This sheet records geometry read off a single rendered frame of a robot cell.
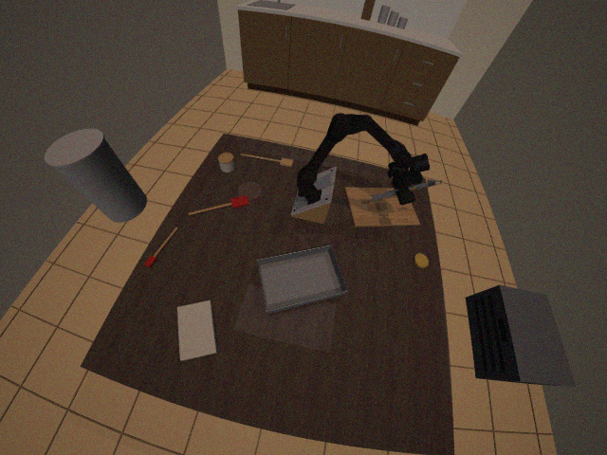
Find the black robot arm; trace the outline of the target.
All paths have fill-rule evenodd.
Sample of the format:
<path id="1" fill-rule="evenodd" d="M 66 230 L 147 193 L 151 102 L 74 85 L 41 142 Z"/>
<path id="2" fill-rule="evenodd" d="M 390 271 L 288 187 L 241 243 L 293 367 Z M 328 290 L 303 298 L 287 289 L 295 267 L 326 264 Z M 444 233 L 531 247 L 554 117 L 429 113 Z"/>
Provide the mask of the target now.
<path id="1" fill-rule="evenodd" d="M 388 169 L 390 172 L 394 171 L 395 178 L 402 179 L 409 176 L 409 187 L 412 184 L 420 185 L 422 183 L 423 175 L 421 172 L 430 168 L 427 154 L 412 157 L 402 143 L 392 139 L 369 115 L 337 113 L 332 118 L 319 149 L 309 163 L 298 172 L 298 195 L 305 197 L 308 205 L 321 200 L 322 189 L 318 190 L 313 184 L 317 181 L 317 170 L 334 145 L 342 141 L 347 135 L 362 131 L 367 131 L 389 152 L 394 162 L 388 164 Z"/>

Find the grey cylinder with tan top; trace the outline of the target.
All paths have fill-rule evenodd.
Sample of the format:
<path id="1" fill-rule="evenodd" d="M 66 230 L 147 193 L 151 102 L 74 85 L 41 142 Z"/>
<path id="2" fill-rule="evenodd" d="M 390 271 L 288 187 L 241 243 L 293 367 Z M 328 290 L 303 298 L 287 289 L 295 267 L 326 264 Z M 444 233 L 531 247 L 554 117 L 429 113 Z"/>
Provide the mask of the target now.
<path id="1" fill-rule="evenodd" d="M 223 153 L 218 156 L 220 169 L 224 173 L 230 173 L 235 169 L 234 157 L 231 153 Z"/>

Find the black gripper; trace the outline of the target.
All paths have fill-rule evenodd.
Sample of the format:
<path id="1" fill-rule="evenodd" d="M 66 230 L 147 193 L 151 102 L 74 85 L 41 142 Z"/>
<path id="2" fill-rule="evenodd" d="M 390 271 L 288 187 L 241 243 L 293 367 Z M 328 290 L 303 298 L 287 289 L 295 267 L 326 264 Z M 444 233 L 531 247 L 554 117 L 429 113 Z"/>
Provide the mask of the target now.
<path id="1" fill-rule="evenodd" d="M 407 175 L 407 178 L 398 179 L 394 177 L 394 171 L 390 172 L 389 170 L 388 174 L 390 178 L 391 176 L 393 177 L 392 184 L 394 189 L 398 190 L 395 191 L 395 195 L 397 196 L 399 204 L 402 206 L 414 202 L 414 194 L 408 187 L 410 177 Z"/>

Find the red spatula with wooden handle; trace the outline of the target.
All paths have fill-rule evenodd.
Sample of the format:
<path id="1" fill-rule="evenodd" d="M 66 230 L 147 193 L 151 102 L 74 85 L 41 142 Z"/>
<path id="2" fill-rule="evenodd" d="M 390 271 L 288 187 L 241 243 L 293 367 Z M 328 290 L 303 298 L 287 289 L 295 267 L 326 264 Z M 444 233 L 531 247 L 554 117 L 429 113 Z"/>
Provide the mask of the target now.
<path id="1" fill-rule="evenodd" d="M 189 213 L 189 216 L 194 215 L 194 214 L 198 214 L 198 213 L 201 213 L 201 212 L 206 212 L 206 211 L 209 211 L 209 210 L 214 210 L 214 209 L 220 209 L 220 208 L 228 207 L 228 206 L 231 206 L 231 205 L 233 205 L 233 208 L 249 205 L 249 200 L 248 200 L 247 196 L 241 196 L 241 197 L 233 198 L 230 201 L 231 201 L 231 203 L 226 204 L 226 205 L 221 205 L 221 206 L 217 206 L 217 207 L 213 207 L 213 208 L 202 209 L 202 210 L 199 210 L 199 211 L 191 212 L 191 213 Z"/>

